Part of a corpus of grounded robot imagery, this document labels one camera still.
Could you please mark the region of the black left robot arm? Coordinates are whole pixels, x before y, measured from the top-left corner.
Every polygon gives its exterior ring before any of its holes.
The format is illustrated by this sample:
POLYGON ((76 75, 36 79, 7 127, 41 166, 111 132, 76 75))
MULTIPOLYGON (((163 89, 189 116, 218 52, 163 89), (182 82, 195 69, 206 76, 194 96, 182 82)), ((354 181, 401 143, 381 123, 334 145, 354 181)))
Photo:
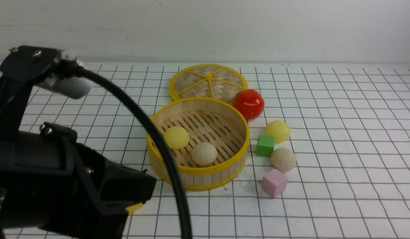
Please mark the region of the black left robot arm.
POLYGON ((32 87, 0 77, 0 239, 16 227, 121 239, 127 207, 150 200, 157 179, 77 143, 71 128, 20 131, 32 87))

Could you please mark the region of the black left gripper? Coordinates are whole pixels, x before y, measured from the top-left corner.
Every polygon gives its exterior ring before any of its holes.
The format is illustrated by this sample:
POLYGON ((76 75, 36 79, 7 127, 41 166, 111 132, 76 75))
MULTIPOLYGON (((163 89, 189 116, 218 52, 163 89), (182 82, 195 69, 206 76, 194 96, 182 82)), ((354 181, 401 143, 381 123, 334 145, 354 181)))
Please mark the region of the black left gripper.
POLYGON ((45 122, 40 133, 0 134, 0 229, 38 227, 78 239, 121 239, 127 207, 152 198, 157 179, 77 143, 45 122))

